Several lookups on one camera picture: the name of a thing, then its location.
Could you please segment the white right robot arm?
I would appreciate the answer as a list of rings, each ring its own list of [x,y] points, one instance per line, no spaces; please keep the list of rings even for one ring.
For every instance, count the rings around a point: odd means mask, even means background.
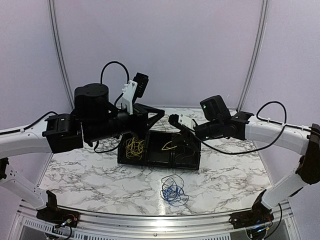
[[[199,142],[234,138],[266,143],[263,149],[278,146],[299,154],[298,167],[284,176],[271,188],[264,190],[248,212],[247,219],[258,224],[267,216],[267,209],[274,208],[281,201],[294,196],[307,185],[320,181],[320,126],[299,126],[261,118],[257,114],[239,111],[231,115],[223,99],[217,95],[201,103],[206,122],[196,122],[182,114],[169,116],[169,123],[191,133]]]

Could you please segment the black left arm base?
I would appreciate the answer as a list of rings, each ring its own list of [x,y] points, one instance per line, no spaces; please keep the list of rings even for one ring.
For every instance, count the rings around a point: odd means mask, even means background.
[[[37,210],[36,217],[40,220],[56,224],[58,228],[69,226],[76,228],[79,222],[80,213],[58,207],[57,197],[54,193],[46,191],[47,200],[45,206]]]

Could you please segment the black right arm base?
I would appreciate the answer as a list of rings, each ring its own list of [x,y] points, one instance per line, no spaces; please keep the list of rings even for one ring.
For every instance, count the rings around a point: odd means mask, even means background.
[[[266,191],[265,189],[258,195],[250,210],[238,211],[230,215],[228,221],[234,229],[256,226],[274,220],[272,210],[262,204],[262,196]]]

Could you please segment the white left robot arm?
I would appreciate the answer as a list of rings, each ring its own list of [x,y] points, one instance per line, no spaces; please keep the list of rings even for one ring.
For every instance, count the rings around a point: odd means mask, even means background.
[[[149,78],[137,73],[128,78],[118,100],[109,100],[109,88],[102,82],[77,87],[71,113],[49,111],[35,122],[0,133],[0,185],[31,204],[53,223],[63,219],[54,193],[38,188],[21,176],[9,163],[9,157],[32,153],[65,153],[84,145],[96,149],[99,142],[131,134],[142,140],[165,114],[161,109],[137,103]]]

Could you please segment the black right storage bin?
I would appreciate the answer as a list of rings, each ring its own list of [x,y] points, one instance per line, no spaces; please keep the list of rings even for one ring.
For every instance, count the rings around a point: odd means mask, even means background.
[[[198,170],[200,168],[201,143],[192,133],[182,130],[172,137],[174,146],[172,168]]]

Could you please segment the black storage bin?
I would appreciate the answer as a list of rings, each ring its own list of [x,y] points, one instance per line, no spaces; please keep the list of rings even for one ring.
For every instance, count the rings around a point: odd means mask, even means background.
[[[200,168],[201,143],[192,133],[182,130],[172,137],[174,146],[172,168],[198,170]]]
[[[143,166],[146,156],[146,139],[137,139],[130,133],[124,134],[117,149],[117,163]]]

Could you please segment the black left storage bin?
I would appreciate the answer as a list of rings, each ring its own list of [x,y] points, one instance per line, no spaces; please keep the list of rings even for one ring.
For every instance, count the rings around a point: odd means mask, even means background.
[[[124,134],[117,149],[117,163],[143,166],[146,156],[146,139],[137,139],[130,133]]]

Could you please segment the aluminium front table rail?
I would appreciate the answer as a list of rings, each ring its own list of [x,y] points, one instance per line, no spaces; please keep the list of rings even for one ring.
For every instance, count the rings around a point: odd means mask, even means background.
[[[180,216],[77,212],[76,227],[54,229],[54,224],[37,219],[36,210],[22,200],[8,239],[64,239],[71,234],[73,240],[248,240],[255,231],[255,227],[235,229],[229,212]]]

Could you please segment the aluminium right corner post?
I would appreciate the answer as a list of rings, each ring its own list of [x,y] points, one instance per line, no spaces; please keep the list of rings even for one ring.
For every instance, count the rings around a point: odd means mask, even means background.
[[[264,40],[264,35],[265,35],[265,31],[266,31],[269,6],[270,6],[269,0],[263,0],[261,2],[258,27],[257,27],[257,31],[256,31],[254,45],[253,45],[253,51],[252,51],[252,55],[251,55],[251,58],[249,61],[249,66],[248,66],[248,70],[247,70],[247,73],[245,76],[244,85],[241,90],[240,98],[239,98],[237,107],[235,109],[237,112],[239,112],[243,109],[243,107],[245,105],[245,101],[246,101],[248,94],[249,94],[249,91],[250,91],[251,84],[254,79],[254,74],[255,74],[257,62],[259,59],[259,54],[261,52],[261,48],[262,48],[263,40]]]

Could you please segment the aluminium corner post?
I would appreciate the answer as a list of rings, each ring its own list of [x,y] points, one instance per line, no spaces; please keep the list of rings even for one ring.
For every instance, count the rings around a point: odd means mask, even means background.
[[[269,6],[270,6],[269,0],[263,0],[261,2],[258,27],[257,27],[257,31],[256,31],[254,45],[253,45],[253,51],[252,51],[252,55],[251,55],[251,58],[249,61],[249,66],[248,66],[248,70],[247,70],[247,73],[245,76],[244,85],[241,90],[240,98],[239,98],[237,107],[235,109],[237,112],[239,112],[243,109],[243,107],[245,105],[245,101],[246,101],[248,94],[249,94],[249,91],[250,91],[251,84],[254,79],[254,74],[255,74],[257,62],[259,59],[259,54],[261,52],[261,48],[262,48],[263,40],[264,40],[264,35],[265,35],[265,31],[266,31]]]
[[[56,3],[54,0],[48,0],[47,2],[48,2],[50,26],[51,26],[52,36],[53,36],[53,44],[54,44],[58,67],[59,67],[59,71],[62,79],[62,84],[67,96],[68,104],[70,108],[73,110],[75,107],[75,102],[74,102],[74,96],[73,96],[71,83],[69,80],[68,71],[67,71],[67,67],[64,59],[62,44],[61,44]]]

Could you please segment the aluminium left corner post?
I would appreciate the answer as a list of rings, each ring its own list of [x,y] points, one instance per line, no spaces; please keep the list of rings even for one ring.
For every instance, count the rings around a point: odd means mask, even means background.
[[[50,26],[51,26],[52,36],[53,36],[53,44],[54,44],[58,67],[59,67],[59,71],[62,79],[62,84],[67,96],[68,104],[70,108],[73,110],[75,107],[75,102],[74,102],[74,96],[73,96],[71,83],[69,80],[68,71],[67,71],[67,67],[64,59],[62,44],[61,44],[56,3],[54,0],[48,0],[47,2],[48,2]]]

